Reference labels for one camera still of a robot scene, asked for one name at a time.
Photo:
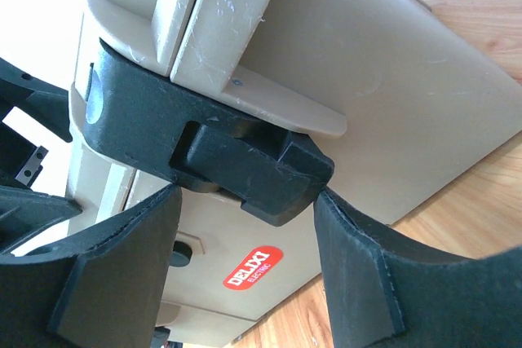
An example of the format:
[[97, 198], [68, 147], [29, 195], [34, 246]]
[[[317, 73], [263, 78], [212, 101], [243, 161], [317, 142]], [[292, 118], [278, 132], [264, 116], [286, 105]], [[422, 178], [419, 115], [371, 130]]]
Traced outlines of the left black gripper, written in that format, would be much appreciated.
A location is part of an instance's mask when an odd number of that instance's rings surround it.
[[1, 60], [1, 249], [13, 250], [82, 212], [43, 191], [51, 147], [71, 143], [68, 91]]

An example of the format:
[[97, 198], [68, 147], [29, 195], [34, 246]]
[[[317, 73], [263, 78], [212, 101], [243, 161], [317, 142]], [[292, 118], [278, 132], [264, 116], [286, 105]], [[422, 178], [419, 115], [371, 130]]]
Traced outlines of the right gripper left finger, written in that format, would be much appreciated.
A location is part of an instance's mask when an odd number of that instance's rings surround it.
[[151, 346], [181, 205], [171, 184], [17, 257], [14, 249], [81, 209], [63, 197], [2, 187], [2, 346]]

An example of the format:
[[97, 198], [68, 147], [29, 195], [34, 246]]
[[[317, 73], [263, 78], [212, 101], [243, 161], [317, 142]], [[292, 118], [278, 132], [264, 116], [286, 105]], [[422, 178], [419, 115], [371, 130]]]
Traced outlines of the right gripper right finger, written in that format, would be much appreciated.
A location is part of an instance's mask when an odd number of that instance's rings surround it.
[[314, 204], [337, 347], [518, 347], [521, 249], [470, 259], [363, 214], [331, 190]]

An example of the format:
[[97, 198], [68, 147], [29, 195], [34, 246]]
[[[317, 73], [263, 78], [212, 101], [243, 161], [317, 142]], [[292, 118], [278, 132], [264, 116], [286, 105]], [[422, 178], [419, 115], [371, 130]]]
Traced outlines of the tan plastic tool box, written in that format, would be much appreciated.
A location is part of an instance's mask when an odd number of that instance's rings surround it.
[[423, 0], [86, 0], [69, 113], [69, 232], [176, 181], [156, 325], [224, 346], [322, 275], [323, 191], [392, 228], [520, 132], [521, 89]]

